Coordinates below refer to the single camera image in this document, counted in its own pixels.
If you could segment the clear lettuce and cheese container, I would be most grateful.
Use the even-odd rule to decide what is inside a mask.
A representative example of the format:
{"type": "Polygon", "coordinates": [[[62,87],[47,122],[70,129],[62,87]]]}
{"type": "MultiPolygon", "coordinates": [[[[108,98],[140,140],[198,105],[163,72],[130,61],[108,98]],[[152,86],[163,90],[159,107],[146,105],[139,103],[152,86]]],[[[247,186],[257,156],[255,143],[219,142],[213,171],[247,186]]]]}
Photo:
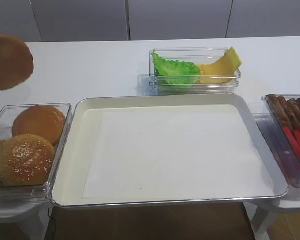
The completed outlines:
{"type": "Polygon", "coordinates": [[[241,65],[233,47],[155,48],[149,53],[149,85],[158,96],[232,93],[241,65]]]}

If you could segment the green lettuce leaf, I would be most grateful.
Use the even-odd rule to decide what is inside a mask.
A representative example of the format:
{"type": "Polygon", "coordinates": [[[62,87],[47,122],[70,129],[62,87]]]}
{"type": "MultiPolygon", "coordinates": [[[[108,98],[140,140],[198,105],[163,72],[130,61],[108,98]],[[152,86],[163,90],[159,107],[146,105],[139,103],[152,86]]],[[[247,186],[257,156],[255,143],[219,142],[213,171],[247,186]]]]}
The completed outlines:
{"type": "Polygon", "coordinates": [[[159,85],[193,85],[199,81],[201,71],[193,62],[168,60],[157,53],[151,55],[159,85]]]}

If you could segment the plain brown bun half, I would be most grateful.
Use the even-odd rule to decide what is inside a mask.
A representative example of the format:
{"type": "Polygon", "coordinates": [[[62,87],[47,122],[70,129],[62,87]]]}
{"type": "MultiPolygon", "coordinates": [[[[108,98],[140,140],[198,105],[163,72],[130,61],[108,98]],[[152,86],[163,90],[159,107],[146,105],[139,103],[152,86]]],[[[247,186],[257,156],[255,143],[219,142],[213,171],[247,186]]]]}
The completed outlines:
{"type": "Polygon", "coordinates": [[[12,125],[12,136],[36,135],[56,146],[65,126],[66,117],[50,105],[35,105],[21,112],[12,125]]]}

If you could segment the clear bun container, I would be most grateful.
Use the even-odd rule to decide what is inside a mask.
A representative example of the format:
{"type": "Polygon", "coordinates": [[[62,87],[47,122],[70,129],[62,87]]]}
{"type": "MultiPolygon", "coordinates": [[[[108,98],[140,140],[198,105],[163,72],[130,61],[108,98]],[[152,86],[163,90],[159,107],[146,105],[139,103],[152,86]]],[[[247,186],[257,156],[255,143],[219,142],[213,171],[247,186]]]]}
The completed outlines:
{"type": "MultiPolygon", "coordinates": [[[[64,150],[66,139],[70,130],[72,121],[72,107],[69,103],[52,103],[52,104],[36,104],[39,106],[52,106],[60,110],[65,116],[65,125],[61,134],[61,138],[57,145],[53,145],[55,149],[54,161],[47,181],[43,185],[31,186],[0,186],[0,200],[17,200],[17,201],[41,201],[50,197],[57,175],[60,159],[64,150]]],[[[36,105],[8,105],[0,111],[0,140],[10,140],[13,138],[12,127],[14,120],[20,113],[30,107],[36,105]]]]}

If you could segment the white metal tray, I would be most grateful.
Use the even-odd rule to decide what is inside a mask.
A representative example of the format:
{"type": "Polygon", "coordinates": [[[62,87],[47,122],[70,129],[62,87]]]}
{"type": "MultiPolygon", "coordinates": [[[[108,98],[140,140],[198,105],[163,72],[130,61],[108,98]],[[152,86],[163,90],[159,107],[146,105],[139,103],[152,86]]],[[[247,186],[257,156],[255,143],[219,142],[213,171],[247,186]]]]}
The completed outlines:
{"type": "Polygon", "coordinates": [[[276,199],[289,185],[236,94],[88,98],[52,190],[65,208],[276,199]]]}

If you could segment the yellow cheese slice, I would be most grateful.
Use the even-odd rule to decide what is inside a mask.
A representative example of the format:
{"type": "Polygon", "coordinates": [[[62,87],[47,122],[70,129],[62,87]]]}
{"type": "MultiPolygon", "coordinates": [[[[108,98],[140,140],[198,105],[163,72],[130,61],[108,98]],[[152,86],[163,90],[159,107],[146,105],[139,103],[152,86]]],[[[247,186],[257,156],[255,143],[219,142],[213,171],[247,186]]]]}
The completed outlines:
{"type": "Polygon", "coordinates": [[[233,80],[235,72],[229,68],[225,55],[212,64],[199,64],[200,84],[227,84],[233,80]]]}
{"type": "Polygon", "coordinates": [[[234,47],[231,47],[224,55],[226,57],[227,63],[229,65],[229,68],[232,71],[236,71],[241,65],[242,65],[242,60],[237,54],[236,50],[234,47]]]}

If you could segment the white paper sheet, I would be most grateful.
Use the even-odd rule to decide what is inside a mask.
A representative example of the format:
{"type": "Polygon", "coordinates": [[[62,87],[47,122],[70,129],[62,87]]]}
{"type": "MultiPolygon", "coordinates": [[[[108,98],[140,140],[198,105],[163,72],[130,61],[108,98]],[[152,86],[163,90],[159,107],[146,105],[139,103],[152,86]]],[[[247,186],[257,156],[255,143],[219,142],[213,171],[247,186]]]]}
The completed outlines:
{"type": "Polygon", "coordinates": [[[105,112],[83,197],[276,196],[253,128],[230,104],[105,112]]]}

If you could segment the clear meat and tomato container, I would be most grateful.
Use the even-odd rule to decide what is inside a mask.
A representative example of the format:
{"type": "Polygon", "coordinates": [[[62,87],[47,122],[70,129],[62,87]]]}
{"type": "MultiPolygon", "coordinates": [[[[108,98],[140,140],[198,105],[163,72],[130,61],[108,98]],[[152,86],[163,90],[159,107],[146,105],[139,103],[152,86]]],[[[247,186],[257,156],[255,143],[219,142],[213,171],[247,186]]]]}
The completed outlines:
{"type": "MultiPolygon", "coordinates": [[[[287,102],[290,99],[297,101],[300,98],[300,95],[276,96],[283,96],[287,102]]],[[[294,130],[281,125],[267,95],[261,99],[264,107],[263,113],[256,118],[257,124],[288,182],[292,186],[300,188],[300,147],[295,138],[294,130]]]]}

